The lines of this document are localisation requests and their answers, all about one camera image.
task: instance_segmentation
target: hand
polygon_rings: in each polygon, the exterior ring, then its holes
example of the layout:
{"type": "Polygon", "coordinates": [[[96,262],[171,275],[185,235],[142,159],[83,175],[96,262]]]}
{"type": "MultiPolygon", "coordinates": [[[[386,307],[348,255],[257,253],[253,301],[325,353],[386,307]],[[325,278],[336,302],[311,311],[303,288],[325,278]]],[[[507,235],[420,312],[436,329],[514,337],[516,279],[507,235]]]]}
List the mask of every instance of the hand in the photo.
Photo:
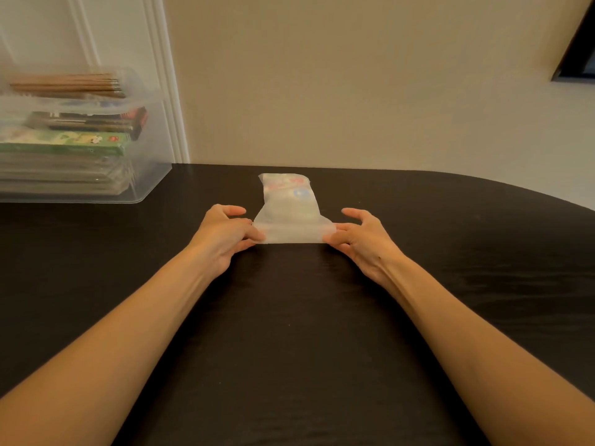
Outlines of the hand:
{"type": "Polygon", "coordinates": [[[246,209],[234,205],[213,205],[205,214],[201,226],[186,247],[198,250],[206,260],[210,277],[221,275],[229,267],[231,257],[262,241],[265,236],[252,221],[245,217],[230,219],[228,216],[241,216],[246,209]]]}
{"type": "Polygon", "coordinates": [[[362,221],[358,224],[335,224],[337,232],[323,236],[323,241],[346,254],[360,270],[388,292],[396,291],[386,274],[387,260],[404,256],[390,239],[380,220],[366,210],[343,208],[341,212],[362,221]]]}

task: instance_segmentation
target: person's left hand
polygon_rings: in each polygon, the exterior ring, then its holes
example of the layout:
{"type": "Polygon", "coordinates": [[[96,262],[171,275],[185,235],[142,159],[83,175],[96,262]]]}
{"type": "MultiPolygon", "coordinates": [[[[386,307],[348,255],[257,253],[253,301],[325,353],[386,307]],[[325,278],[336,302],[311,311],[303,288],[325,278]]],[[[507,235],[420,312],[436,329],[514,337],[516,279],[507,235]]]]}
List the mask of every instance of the person's left hand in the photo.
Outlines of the person's left hand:
{"type": "Polygon", "coordinates": [[[252,226],[250,219],[228,217],[245,213],[246,209],[241,206],[213,205],[186,247],[198,252],[206,260],[210,277],[215,278],[225,272],[235,253],[246,250],[265,238],[263,233],[252,226]]]}

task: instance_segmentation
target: forearm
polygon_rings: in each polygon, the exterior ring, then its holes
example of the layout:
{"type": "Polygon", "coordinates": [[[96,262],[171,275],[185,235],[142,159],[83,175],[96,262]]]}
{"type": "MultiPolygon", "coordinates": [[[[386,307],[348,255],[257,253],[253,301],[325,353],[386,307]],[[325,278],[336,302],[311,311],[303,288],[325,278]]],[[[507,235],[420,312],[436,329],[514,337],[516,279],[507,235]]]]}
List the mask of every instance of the forearm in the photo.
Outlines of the forearm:
{"type": "Polygon", "coordinates": [[[495,445],[595,443],[595,403],[404,256],[389,291],[407,311],[495,445]]]}
{"type": "Polygon", "coordinates": [[[183,251],[0,400],[0,444],[108,445],[210,282],[183,251]]]}

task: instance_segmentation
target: translucent bag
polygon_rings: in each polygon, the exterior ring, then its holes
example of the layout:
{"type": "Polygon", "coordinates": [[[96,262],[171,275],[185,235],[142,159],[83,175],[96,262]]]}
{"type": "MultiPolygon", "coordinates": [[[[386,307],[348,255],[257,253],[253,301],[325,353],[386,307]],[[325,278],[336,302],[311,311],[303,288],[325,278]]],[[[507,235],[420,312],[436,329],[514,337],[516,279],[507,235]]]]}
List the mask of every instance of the translucent bag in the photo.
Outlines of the translucent bag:
{"type": "Polygon", "coordinates": [[[323,235],[335,233],[335,225],[320,215],[310,180],[296,173],[260,174],[264,206],[254,226],[274,243],[322,243],[323,235]]]}

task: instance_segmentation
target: person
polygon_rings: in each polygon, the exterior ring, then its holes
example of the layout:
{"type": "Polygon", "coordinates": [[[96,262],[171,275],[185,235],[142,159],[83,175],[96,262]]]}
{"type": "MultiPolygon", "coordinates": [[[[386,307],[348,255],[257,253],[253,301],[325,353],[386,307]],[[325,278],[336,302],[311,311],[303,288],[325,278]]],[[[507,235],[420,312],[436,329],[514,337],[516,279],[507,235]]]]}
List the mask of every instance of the person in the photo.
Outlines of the person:
{"type": "MultiPolygon", "coordinates": [[[[188,246],[0,400],[0,444],[109,445],[176,330],[233,254],[264,236],[238,206],[207,211],[188,246]]],[[[408,259],[381,222],[323,240],[403,307],[494,445],[595,444],[595,403],[408,259]]]]}

